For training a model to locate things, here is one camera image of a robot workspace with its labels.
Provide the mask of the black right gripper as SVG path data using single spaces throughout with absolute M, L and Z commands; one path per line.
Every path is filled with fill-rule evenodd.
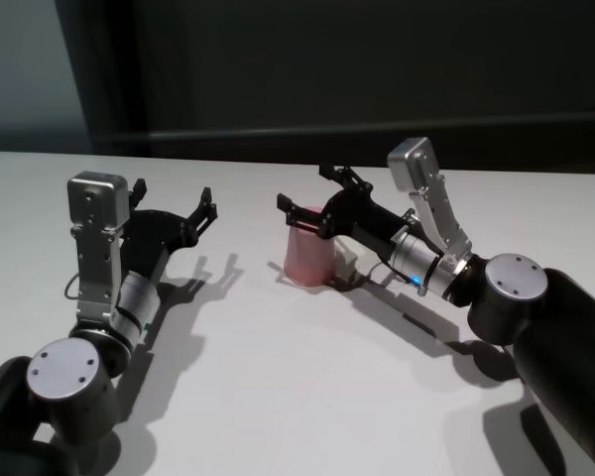
M 279 193 L 277 209 L 285 215 L 286 224 L 324 239 L 348 236 L 389 262 L 395 249 L 393 238 L 409 223 L 374 202 L 373 186 L 350 167 L 320 165 L 318 173 L 344 189 L 328 200 L 322 212 L 300 207 Z

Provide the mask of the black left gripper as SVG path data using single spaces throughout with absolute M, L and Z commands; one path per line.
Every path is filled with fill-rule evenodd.
M 159 283 L 171 255 L 181 248 L 196 246 L 217 219 L 217 205 L 211 188 L 205 187 L 198 207 L 188 218 L 160 210 L 135 210 L 146 193 L 146 181 L 138 178 L 129 193 L 132 212 L 122 233 L 121 267 L 124 273 Z

